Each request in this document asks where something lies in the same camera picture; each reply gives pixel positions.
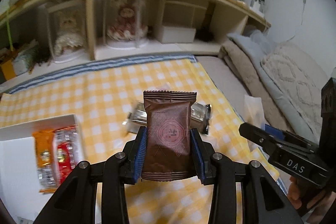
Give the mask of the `person right hand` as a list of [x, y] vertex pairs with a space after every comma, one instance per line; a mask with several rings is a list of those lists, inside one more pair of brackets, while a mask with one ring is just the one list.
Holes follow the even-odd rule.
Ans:
[[[293, 176], [290, 177], [290, 186], [287, 197], [295, 209], [300, 209], [302, 207], [302, 197], [311, 196], [309, 192], [310, 190], [308, 188], [304, 188], [301, 185], [299, 179]], [[314, 198], [307, 202], [306, 207], [309, 210], [312, 210], [312, 212], [308, 216], [306, 223], [321, 223], [334, 201], [335, 192], [327, 193], [325, 190], [323, 190], [318, 193]]]

